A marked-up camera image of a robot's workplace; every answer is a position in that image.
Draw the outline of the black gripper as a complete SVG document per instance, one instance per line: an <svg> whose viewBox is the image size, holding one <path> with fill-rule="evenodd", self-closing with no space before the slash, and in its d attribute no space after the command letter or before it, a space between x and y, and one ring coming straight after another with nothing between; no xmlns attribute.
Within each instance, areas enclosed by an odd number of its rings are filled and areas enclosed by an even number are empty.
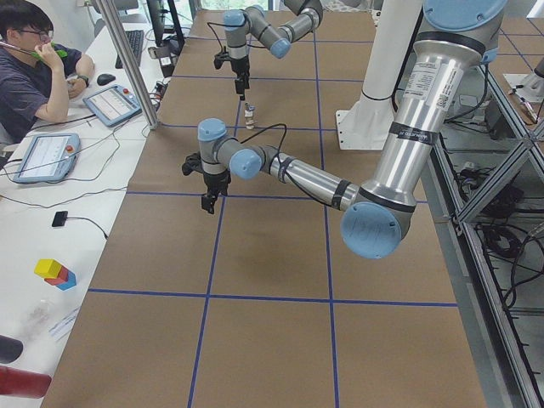
<svg viewBox="0 0 544 408"><path fill-rule="evenodd" d="M207 193L201 196L201 208L213 215L215 213L214 196L228 195L228 187L231 182L230 171L224 170L216 174L203 173L203 179L207 187Z"/></svg>
<svg viewBox="0 0 544 408"><path fill-rule="evenodd" d="M230 61L232 71L236 74L235 90L241 94L241 100L246 100L246 93L249 89L250 61L249 56L245 55L240 59L232 58Z"/></svg>

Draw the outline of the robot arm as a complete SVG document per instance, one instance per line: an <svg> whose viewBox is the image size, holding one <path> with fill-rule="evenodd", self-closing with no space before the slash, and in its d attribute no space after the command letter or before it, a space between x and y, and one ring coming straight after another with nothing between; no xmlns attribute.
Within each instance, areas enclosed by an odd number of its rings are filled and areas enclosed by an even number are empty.
<svg viewBox="0 0 544 408"><path fill-rule="evenodd" d="M232 176L267 173L342 211L341 234L352 252L388 256L410 228L414 189L463 75L496 57L504 8L503 1L383 3L360 99L337 113L342 149L382 153L362 184L280 148L241 142L217 118L200 122L199 150L185 159L182 172L202 175L207 187L202 208L213 212Z"/></svg>
<svg viewBox="0 0 544 408"><path fill-rule="evenodd" d="M214 56L214 66L220 69L225 61L236 74L235 91L240 100L246 99L250 88L250 61L247 36L254 36L277 59L290 51L294 42L315 31L323 20L323 7L319 1L285 1L295 17L278 27L272 26L258 5L224 12L223 28L226 45Z"/></svg>

